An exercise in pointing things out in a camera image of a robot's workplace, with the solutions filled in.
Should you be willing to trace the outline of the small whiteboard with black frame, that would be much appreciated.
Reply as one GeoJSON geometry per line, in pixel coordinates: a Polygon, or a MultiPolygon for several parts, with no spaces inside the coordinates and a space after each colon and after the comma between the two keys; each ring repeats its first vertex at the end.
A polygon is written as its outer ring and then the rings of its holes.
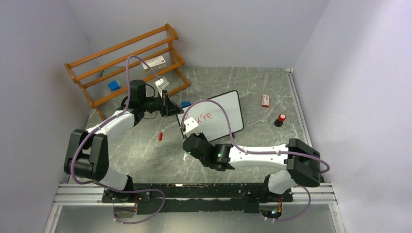
{"type": "Polygon", "coordinates": [[[230,122],[232,133],[243,130],[244,123],[238,91],[231,90],[214,96],[211,100],[218,104],[202,101],[192,108],[183,108],[184,111],[189,112],[186,118],[193,117],[196,120],[208,141],[229,135],[227,119],[230,122]]]}

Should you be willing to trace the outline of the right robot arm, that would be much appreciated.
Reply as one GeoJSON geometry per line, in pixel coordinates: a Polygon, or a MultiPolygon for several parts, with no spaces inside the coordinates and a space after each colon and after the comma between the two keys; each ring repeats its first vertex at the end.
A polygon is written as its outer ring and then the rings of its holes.
{"type": "Polygon", "coordinates": [[[270,167],[262,195],[273,201],[287,189],[300,185],[318,187],[321,183],[320,153],[291,138],[287,144],[272,147],[245,147],[234,144],[209,143],[202,135],[192,134],[183,142],[186,154],[198,159],[204,167],[217,171],[242,167],[270,167]]]}

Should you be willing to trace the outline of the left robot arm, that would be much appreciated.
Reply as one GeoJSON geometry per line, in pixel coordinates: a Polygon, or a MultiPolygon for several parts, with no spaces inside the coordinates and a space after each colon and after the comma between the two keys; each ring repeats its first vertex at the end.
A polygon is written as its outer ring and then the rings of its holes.
{"type": "Polygon", "coordinates": [[[114,194],[114,198],[127,202],[134,197],[133,179],[109,165],[109,142],[133,128],[145,117],[145,113],[159,112],[162,117],[183,113],[166,90],[157,96],[146,95],[147,84],[143,80],[132,80],[128,94],[120,108],[108,119],[87,130],[74,130],[64,162],[64,172],[76,183],[96,183],[114,194]]]}

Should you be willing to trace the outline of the blue eraser on table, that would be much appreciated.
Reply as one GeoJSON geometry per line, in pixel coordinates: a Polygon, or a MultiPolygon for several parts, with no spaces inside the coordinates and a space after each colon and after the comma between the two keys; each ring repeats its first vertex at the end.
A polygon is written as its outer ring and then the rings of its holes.
{"type": "Polygon", "coordinates": [[[191,103],[190,103],[189,101],[184,101],[184,102],[182,102],[182,107],[183,107],[183,108],[188,107],[188,106],[190,106],[190,105],[191,105],[191,103]]]}

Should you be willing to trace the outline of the white red box on shelf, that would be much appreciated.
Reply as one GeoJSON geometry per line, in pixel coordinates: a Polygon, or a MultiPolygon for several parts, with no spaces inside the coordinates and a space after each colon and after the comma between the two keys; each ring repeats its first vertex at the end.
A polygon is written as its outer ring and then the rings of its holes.
{"type": "Polygon", "coordinates": [[[165,68],[167,65],[166,59],[163,55],[157,56],[155,58],[145,60],[145,63],[142,63],[142,67],[145,73],[151,70],[160,70],[165,68]]]}

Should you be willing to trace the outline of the wooden tiered shelf rack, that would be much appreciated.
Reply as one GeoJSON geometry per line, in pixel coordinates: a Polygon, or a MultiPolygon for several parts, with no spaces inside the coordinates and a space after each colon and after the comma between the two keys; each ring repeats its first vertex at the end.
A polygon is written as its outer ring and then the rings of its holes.
{"type": "Polygon", "coordinates": [[[99,83],[102,83],[110,78],[113,78],[114,76],[124,73],[126,71],[126,67],[120,66],[120,64],[125,62],[127,58],[131,55],[139,56],[139,55],[146,53],[148,55],[143,58],[144,61],[154,59],[164,54],[170,57],[171,62],[168,65],[165,65],[163,68],[161,68],[156,73],[157,75],[160,76],[160,75],[164,75],[168,72],[173,71],[182,80],[183,84],[181,86],[171,90],[170,92],[171,96],[190,86],[190,82],[188,78],[186,78],[180,70],[180,67],[185,64],[185,61],[173,45],[173,42],[178,39],[179,39],[178,32],[170,24],[165,24],[162,27],[159,27],[147,33],[141,34],[139,36],[133,37],[129,40],[126,40],[114,46],[108,47],[104,50],[101,50],[97,53],[86,56],[84,58],[81,58],[77,61],[74,61],[71,63],[65,63],[64,66],[71,80],[80,87],[90,107],[97,112],[100,119],[105,120],[106,117],[104,116],[103,112],[101,111],[99,107],[109,102],[110,100],[122,94],[125,94],[127,92],[127,88],[121,87],[119,90],[115,90],[112,94],[108,94],[107,96],[101,97],[96,100],[92,98],[92,96],[89,94],[87,89],[99,83]],[[120,58],[117,58],[104,65],[98,66],[97,68],[93,68],[82,74],[76,75],[73,71],[75,67],[78,67],[87,62],[96,60],[104,55],[118,51],[120,49],[123,49],[131,44],[137,43],[144,39],[154,37],[155,35],[160,34],[160,33],[165,33],[166,37],[157,42],[144,46],[130,54],[126,54],[120,58]]]}

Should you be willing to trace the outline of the blue eraser on shelf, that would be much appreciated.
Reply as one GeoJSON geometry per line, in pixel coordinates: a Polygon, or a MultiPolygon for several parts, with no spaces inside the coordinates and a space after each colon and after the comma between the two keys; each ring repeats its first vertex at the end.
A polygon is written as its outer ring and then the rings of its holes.
{"type": "Polygon", "coordinates": [[[116,91],[121,88],[121,85],[116,80],[114,80],[108,84],[108,88],[110,91],[116,91]]]}

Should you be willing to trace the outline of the small red white box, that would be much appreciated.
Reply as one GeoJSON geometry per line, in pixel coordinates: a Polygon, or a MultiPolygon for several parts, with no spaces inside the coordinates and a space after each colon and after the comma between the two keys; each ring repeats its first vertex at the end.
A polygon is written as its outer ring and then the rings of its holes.
{"type": "Polygon", "coordinates": [[[270,106],[270,96],[262,95],[262,107],[268,108],[270,106]]]}

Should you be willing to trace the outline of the red black stamp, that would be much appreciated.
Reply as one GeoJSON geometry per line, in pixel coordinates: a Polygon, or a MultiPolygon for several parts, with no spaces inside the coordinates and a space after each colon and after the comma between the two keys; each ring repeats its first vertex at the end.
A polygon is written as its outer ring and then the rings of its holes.
{"type": "Polygon", "coordinates": [[[285,114],[279,114],[278,118],[274,121],[276,127],[281,127],[286,120],[287,116],[285,114]]]}

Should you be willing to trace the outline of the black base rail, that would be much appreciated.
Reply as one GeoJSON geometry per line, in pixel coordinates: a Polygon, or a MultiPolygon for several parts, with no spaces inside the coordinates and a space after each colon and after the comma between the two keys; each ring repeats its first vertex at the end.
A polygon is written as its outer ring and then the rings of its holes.
{"type": "Polygon", "coordinates": [[[137,206],[137,214],[242,211],[259,214],[260,204],[279,201],[292,202],[292,191],[283,194],[269,192],[265,183],[135,183],[138,194],[123,194],[111,190],[103,193],[101,201],[116,207],[137,206]]]}

